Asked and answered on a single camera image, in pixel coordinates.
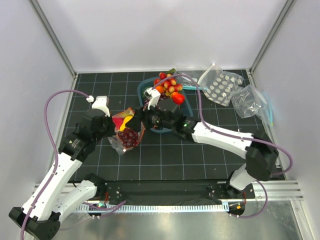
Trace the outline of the purple grape bunch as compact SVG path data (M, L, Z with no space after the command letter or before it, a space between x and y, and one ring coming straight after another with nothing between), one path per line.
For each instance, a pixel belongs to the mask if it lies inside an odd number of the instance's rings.
M139 143L139 134L127 127L124 131L118 131L117 136L125 148L134 148Z

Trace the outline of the orange zipper clear bag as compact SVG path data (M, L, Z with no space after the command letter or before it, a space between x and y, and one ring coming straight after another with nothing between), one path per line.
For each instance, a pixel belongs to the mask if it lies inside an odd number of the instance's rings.
M135 131L127 126L127 123L134 117L135 111L129 107L126 110L112 116L115 124L115 135L108 137L111 147L121 156L135 148L142 140L145 127L141 123L140 130Z

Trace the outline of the pink dragon fruit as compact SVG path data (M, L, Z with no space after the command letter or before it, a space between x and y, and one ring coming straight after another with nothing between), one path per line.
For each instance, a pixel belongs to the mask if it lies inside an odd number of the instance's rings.
M122 124L124 122L124 118L123 117L113 116L112 117L112 121L114 122L115 128L118 131L121 128L121 126L122 126Z

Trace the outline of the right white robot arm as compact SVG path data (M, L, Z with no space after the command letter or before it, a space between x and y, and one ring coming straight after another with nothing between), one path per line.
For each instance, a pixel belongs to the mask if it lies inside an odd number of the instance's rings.
M264 132L236 132L211 125L184 115L169 99L160 101L156 106L136 109L125 125L135 132L142 128L170 129L183 141L211 145L244 159L245 163L233 171L226 181L224 189L230 198L237 198L255 181L269 181L279 155L275 145Z

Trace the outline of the yellow pear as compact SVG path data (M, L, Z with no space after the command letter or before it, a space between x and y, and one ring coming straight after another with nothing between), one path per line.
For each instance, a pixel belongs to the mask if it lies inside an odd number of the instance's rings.
M119 131L123 132L125 129L126 129L126 124L133 118L132 115L128 115L124 118L120 128L119 128Z

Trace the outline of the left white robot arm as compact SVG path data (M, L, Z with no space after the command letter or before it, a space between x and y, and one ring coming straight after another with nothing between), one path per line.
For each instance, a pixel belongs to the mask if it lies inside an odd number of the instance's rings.
M57 159L29 200L22 207L9 212L21 232L38 240L51 240L59 231L65 218L83 202L101 200L107 192L106 181L90 173L64 197L62 190L87 157L95 151L99 141L112 137L115 123L102 110L87 111L57 149Z

